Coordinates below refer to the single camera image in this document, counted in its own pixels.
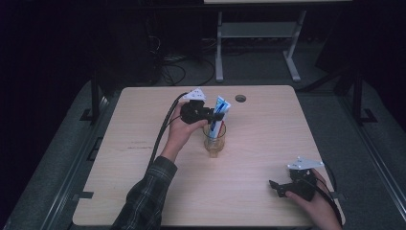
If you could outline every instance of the white tag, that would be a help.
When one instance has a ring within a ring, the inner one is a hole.
[[[308,170],[316,167],[322,167],[324,165],[325,164],[323,163],[323,161],[309,160],[298,156],[296,162],[287,165],[287,168],[289,170]]]
[[[200,87],[193,89],[189,94],[183,96],[183,99],[205,101],[206,96]]]

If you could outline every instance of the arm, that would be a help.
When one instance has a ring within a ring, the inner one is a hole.
[[[126,203],[111,229],[159,229],[167,191],[175,173],[174,161],[191,134],[207,124],[206,120],[188,125],[179,118],[182,103],[170,120],[169,137],[161,155],[144,178],[130,190]]]
[[[328,193],[327,188],[322,184],[326,184],[325,179],[313,169],[314,174],[319,179],[317,181],[317,186],[321,188],[323,191]],[[313,220],[314,224],[316,224],[320,229],[323,230],[341,230],[342,227],[335,217],[335,213],[332,210],[331,206],[328,202],[316,192],[313,199],[309,202],[300,196],[288,191],[285,193],[286,196],[293,201],[295,201],[300,207],[302,207]]]

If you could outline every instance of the hand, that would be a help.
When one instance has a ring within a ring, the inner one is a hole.
[[[161,156],[166,157],[170,161],[174,162],[178,152],[188,142],[191,134],[200,127],[203,127],[208,123],[207,120],[200,120],[193,124],[187,124],[180,119],[180,109],[184,103],[179,103],[170,118],[169,136],[167,143]]]
[[[326,186],[323,185],[323,183],[326,184],[325,179],[316,170],[313,169],[313,172],[319,179],[317,181],[317,186],[328,194]],[[290,191],[286,192],[285,194],[288,198],[292,199],[295,201],[295,203],[301,206],[308,213],[314,224],[316,224],[319,228],[323,230],[342,229],[331,206],[318,192],[315,193],[311,201],[307,201]]]

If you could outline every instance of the plaid shirt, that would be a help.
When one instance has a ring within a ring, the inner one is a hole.
[[[160,229],[165,197],[176,171],[171,161],[158,156],[144,178],[129,191],[110,229]]]

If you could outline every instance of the cup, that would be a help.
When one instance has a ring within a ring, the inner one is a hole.
[[[217,158],[218,153],[223,150],[226,140],[226,125],[221,124],[217,137],[210,136],[212,125],[203,127],[204,133],[204,148],[209,152],[211,158]]]

